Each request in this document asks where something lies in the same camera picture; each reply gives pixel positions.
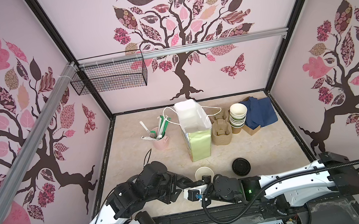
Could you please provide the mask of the green paper coffee cup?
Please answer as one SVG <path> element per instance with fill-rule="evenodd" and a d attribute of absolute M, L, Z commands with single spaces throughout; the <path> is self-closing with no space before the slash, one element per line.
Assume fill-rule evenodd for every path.
<path fill-rule="evenodd" d="M 214 177 L 214 171 L 209 167 L 199 167 L 195 172 L 196 181 L 202 181 L 205 184 L 208 184 L 212 181 Z"/>

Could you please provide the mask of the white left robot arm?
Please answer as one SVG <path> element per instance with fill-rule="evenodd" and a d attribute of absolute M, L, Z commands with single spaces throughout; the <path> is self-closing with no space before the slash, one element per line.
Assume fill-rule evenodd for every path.
<path fill-rule="evenodd" d="M 112 189 L 99 213 L 89 224 L 156 224 L 143 207 L 150 201 L 170 205 L 183 190 L 204 185 L 204 180 L 169 172 L 167 167 L 153 161 L 141 173 Z"/>

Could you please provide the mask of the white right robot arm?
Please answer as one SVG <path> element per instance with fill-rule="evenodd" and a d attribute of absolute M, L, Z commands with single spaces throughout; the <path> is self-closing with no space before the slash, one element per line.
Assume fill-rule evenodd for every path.
<path fill-rule="evenodd" d="M 289 206 L 301 207 L 328 193 L 359 194 L 356 165 L 346 156 L 324 152 L 306 166 L 279 174 L 241 179 L 220 175 L 212 183 L 186 188 L 183 198 L 209 206 L 212 201 L 249 205 L 283 196 Z"/>

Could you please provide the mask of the stack of black lids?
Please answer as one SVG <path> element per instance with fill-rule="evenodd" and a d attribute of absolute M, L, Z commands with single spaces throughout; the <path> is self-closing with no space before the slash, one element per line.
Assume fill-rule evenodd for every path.
<path fill-rule="evenodd" d="M 245 158 L 237 158 L 232 163 L 233 172 L 241 177 L 248 175 L 251 171 L 251 164 Z"/>

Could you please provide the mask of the pink straw holder cup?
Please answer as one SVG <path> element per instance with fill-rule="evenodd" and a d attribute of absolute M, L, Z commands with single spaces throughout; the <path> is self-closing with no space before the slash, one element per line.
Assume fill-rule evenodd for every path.
<path fill-rule="evenodd" d="M 158 132 L 157 132 L 157 131 L 158 131 L 158 129 L 157 129 L 156 127 L 151 130 L 151 134 L 152 134 L 152 136 L 154 136 L 155 138 L 156 138 L 157 135 L 158 135 Z M 157 149 L 157 150 L 163 151 L 163 150 L 165 150 L 165 149 L 168 148 L 169 142 L 170 142 L 169 137 L 165 135 L 165 136 L 163 136 L 161 139 L 158 139 L 158 140 L 154 139 L 154 141 L 153 141 L 153 147 L 154 147 L 155 149 Z"/>

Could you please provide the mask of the stack of pulp cup carriers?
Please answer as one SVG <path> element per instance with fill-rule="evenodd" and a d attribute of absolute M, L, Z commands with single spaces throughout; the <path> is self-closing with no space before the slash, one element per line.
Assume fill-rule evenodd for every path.
<path fill-rule="evenodd" d="M 229 145 L 232 141 L 233 131 L 229 123 L 229 115 L 225 110 L 221 110 L 219 114 L 210 116 L 212 124 L 211 139 L 215 146 Z"/>

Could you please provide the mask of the wrapped straws bundle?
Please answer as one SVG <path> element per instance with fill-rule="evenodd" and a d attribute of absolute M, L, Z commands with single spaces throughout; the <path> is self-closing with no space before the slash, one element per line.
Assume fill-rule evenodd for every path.
<path fill-rule="evenodd" d="M 158 125 L 154 129 L 148 129 L 146 125 L 143 123 L 143 121 L 140 121 L 140 125 L 143 127 L 143 129 L 146 130 L 146 132 L 149 134 L 148 136 L 142 136 L 142 140 L 149 140 L 149 141 L 160 141 L 162 138 L 164 138 L 167 127 L 171 121 L 171 118 L 168 116 L 158 116 Z"/>

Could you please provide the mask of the brown cardboard napkin box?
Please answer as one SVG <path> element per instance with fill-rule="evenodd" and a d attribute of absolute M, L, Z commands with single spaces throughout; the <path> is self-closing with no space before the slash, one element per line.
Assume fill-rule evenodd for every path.
<path fill-rule="evenodd" d="M 240 103 L 244 104 L 248 109 L 244 130 L 248 134 L 254 135 L 260 130 L 262 122 L 258 99 L 255 97 L 248 97 Z"/>

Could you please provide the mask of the green white paper bag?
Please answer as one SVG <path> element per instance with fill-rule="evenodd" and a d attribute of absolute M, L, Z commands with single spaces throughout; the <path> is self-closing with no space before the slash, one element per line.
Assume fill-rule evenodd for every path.
<path fill-rule="evenodd" d="M 180 127 L 189 155 L 192 162 L 197 162 L 211 156 L 211 135 L 212 122 L 211 116 L 221 113 L 222 108 L 216 106 L 202 106 L 195 100 L 189 99 L 165 107 L 162 116 L 165 117 L 166 111 L 172 112 L 177 116 L 177 122 L 171 120 L 168 123 Z"/>

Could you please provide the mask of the stack of paper cups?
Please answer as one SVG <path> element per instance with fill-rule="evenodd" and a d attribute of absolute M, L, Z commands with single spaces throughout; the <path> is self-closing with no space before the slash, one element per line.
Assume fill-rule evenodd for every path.
<path fill-rule="evenodd" d="M 232 133 L 238 134 L 245 125 L 247 117 L 247 107 L 244 104 L 236 103 L 229 108 L 229 123 L 232 127 Z"/>

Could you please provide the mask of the blue paper napkins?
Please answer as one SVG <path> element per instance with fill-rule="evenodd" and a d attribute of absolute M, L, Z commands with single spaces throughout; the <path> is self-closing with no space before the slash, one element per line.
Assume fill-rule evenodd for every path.
<path fill-rule="evenodd" d="M 262 99 L 249 97 L 240 103 L 247 108 L 245 125 L 252 130 L 259 126 L 261 128 L 269 126 L 278 121 L 269 97 Z"/>

